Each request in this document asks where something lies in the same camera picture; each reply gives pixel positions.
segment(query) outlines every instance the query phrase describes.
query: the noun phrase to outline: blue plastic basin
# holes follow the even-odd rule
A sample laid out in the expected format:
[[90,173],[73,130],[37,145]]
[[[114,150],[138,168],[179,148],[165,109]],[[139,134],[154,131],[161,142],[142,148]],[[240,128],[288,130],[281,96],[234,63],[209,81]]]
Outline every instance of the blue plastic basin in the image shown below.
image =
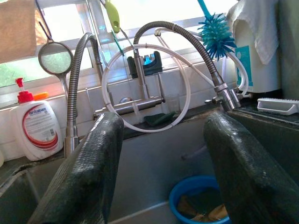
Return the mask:
[[[218,183],[214,176],[193,176],[179,182],[172,190],[169,195],[169,206],[173,214],[185,224],[199,224],[202,222],[192,221],[184,216],[182,216],[177,211],[177,204],[181,197],[181,195],[190,192],[196,191],[200,193],[200,191],[204,191],[206,188],[215,188],[219,190]],[[230,224],[231,221],[229,217],[225,217],[219,221],[209,222],[205,224]]]

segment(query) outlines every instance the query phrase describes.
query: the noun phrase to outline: faucet spout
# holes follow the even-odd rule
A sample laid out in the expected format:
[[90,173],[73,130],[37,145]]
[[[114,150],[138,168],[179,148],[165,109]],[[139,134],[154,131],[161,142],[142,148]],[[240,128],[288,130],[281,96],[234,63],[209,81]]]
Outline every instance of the faucet spout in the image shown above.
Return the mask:
[[66,127],[66,137],[64,139],[64,156],[68,157],[78,146],[79,137],[76,125],[76,108],[77,108],[77,91],[78,91],[78,81],[80,66],[83,57],[83,51],[86,47],[88,41],[91,42],[93,48],[93,54],[96,62],[96,68],[101,81],[103,74],[103,67],[100,60],[99,47],[96,37],[91,33],[86,33],[79,40],[74,59],[71,65],[71,75],[67,102],[67,127]]
[[[145,24],[141,27],[137,33],[135,34],[134,44],[138,44],[141,36],[151,28],[158,28],[163,27],[169,30],[172,30],[175,33],[182,35],[186,38],[200,53],[204,62],[206,63],[207,68],[212,76],[212,81],[215,85],[215,92],[217,94],[217,99],[214,99],[213,102],[220,102],[222,107],[225,111],[231,111],[235,108],[241,106],[239,99],[236,95],[234,90],[229,90],[228,85],[223,81],[222,77],[219,75],[214,62],[212,61],[211,57],[209,56],[208,52],[206,51],[205,47],[196,39],[189,31],[185,30],[184,28],[166,21],[155,21]],[[139,53],[138,50],[136,51],[134,57],[138,57]]]

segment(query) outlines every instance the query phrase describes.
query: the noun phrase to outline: soap dispenser bottle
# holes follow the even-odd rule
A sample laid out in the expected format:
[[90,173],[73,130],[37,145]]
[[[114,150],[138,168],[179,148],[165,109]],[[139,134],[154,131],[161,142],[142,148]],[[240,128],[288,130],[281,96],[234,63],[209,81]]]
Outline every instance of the soap dispenser bottle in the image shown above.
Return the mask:
[[34,101],[24,90],[22,78],[16,83],[21,88],[20,105],[11,109],[10,117],[17,145],[31,161],[47,158],[63,147],[58,120],[47,101]]

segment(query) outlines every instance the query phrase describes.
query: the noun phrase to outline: hanging towel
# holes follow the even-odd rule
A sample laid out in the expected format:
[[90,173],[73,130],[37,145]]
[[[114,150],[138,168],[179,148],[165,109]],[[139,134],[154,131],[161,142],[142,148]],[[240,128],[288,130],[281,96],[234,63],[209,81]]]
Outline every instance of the hanging towel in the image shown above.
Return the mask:
[[278,47],[275,6],[278,0],[240,0],[227,14],[235,37],[238,21],[246,21],[255,36],[255,48],[263,64],[268,64]]
[[36,50],[34,0],[9,0],[0,3],[0,63]]

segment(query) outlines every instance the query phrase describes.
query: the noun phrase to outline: faucet handle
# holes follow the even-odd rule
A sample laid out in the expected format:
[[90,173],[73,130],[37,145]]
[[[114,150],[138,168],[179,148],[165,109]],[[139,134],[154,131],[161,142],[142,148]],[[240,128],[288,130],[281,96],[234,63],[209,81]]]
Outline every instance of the faucet handle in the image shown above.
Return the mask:
[[234,89],[228,89],[226,83],[222,83],[214,88],[217,96],[212,99],[212,103],[221,103],[225,111],[231,111],[235,108],[241,107],[239,97]]
[[213,97],[212,99],[207,99],[206,101],[205,101],[205,104],[220,104],[220,103],[222,103],[222,101],[223,101],[223,97],[221,97],[221,96],[216,96],[216,97]]

